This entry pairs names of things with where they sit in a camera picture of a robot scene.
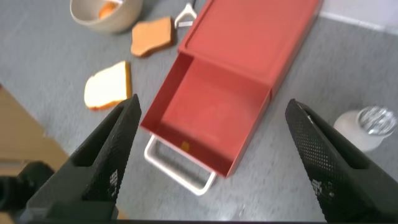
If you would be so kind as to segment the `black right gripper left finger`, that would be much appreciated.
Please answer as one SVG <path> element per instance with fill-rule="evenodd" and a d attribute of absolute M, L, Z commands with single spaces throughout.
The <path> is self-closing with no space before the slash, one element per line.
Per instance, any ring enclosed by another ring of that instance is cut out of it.
<path fill-rule="evenodd" d="M 28 200 L 22 221 L 111 221 L 141 118 L 137 95 L 120 102 Z"/>

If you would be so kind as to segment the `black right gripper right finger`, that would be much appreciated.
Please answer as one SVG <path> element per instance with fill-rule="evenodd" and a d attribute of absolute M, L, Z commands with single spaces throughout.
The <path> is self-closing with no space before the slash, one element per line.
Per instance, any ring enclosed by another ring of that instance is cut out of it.
<path fill-rule="evenodd" d="M 307 105 L 285 119 L 326 221 L 397 221 L 397 181 Z"/>

